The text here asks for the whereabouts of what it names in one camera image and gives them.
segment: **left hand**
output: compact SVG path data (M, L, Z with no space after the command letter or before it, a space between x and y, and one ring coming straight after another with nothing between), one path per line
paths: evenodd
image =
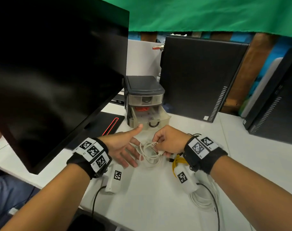
M136 159L140 158L140 154L130 143L133 143L137 146L140 145L140 142L133 136L136 136L138 133L140 133L142 131L142 128L143 124L139 124L139 126L133 130L127 132L119 132L113 135L100 136L98 137L98 139L105 143L109 150L108 154L115 161L117 161L117 163L122 165L124 168L128 167L129 164L133 167L137 167L138 165L136 161L126 151L126 149L130 151Z

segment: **green backdrop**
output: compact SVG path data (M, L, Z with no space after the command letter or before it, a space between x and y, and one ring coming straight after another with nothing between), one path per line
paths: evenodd
M292 0L105 0L130 31L249 31L292 37Z

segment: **right hand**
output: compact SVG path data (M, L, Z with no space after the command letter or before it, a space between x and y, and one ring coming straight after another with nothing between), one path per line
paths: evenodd
M184 152L184 147L191 137L191 135L167 125L155 133L152 141L158 142L154 146L155 150L165 151L164 155L170 157L172 153Z

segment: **computer monitor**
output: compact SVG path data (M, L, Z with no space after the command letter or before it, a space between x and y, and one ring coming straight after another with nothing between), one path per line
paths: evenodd
M0 131L28 171L123 88L128 26L102 0L0 0Z

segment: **white cable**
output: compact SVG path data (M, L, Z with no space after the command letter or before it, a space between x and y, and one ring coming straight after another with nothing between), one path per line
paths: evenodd
M203 184L205 184L205 186L207 186L209 188L209 190L211 190L211 192L215 198L215 201L216 201L217 205L219 206L217 189L216 189L215 184L213 183L213 179L209 180L209 182L211 185L208 183L203 183ZM200 195L198 195L198 190L189 194L189 198L190 198L191 202L195 206L197 206L198 208L200 208L202 210L209 210L211 208L214 208L215 206L214 206L214 202L213 202L211 195L209 194L208 199L202 198Z
M155 152L153 147L157 144L157 142L146 142L145 144L140 144L137 147L137 152L140 154L140 161L141 157L143 157L150 166L145 165L147 168L153 168L159 165L162 159L162 155Z

